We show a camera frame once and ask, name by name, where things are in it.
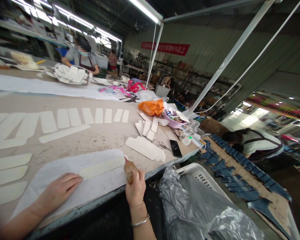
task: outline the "silver bracelet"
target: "silver bracelet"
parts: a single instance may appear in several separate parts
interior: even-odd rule
[[[145,220],[143,220],[142,222],[135,223],[135,224],[133,224],[133,223],[131,222],[131,226],[132,226],[132,227],[139,227],[139,226],[145,224],[146,221],[147,221],[148,219],[150,219],[150,216],[149,216],[149,214],[147,213],[147,218],[146,218]]]

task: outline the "white plastic basket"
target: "white plastic basket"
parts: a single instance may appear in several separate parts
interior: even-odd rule
[[[219,193],[224,198],[228,199],[230,202],[230,198],[226,195],[226,193],[222,190],[222,188],[216,183],[216,181],[211,177],[211,175],[198,163],[191,163],[187,166],[184,166],[178,170],[176,173],[182,175],[190,174],[195,177],[198,181],[202,182],[204,185],[208,186],[212,190]]]

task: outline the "red bag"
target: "red bag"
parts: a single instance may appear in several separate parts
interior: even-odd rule
[[[141,83],[135,83],[134,85],[132,85],[131,87],[131,92],[139,92],[142,90],[147,90]]]

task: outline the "hand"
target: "hand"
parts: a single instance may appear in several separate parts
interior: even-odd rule
[[[82,179],[78,174],[63,174],[47,186],[38,199],[30,206],[30,210],[35,215],[44,218],[70,197],[82,182]]]
[[[126,197],[130,208],[137,207],[143,204],[143,196],[146,190],[144,171],[139,170],[138,172],[137,170],[133,169],[132,172],[133,183],[131,185],[127,183],[126,185]]]

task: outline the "gray shirt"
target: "gray shirt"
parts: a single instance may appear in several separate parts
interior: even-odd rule
[[[77,65],[79,66],[79,57],[80,57],[80,53],[78,52],[78,49],[76,47],[71,47],[67,54],[65,55],[65,57],[69,60],[69,61],[72,61],[74,60],[74,65]],[[81,64],[82,65],[85,65],[85,66],[88,66],[88,67],[94,67],[95,65],[98,65],[97,64],[97,61],[96,61],[96,58],[94,57],[93,54],[90,54],[90,57],[89,58],[86,58],[86,59],[83,59],[81,58]]]

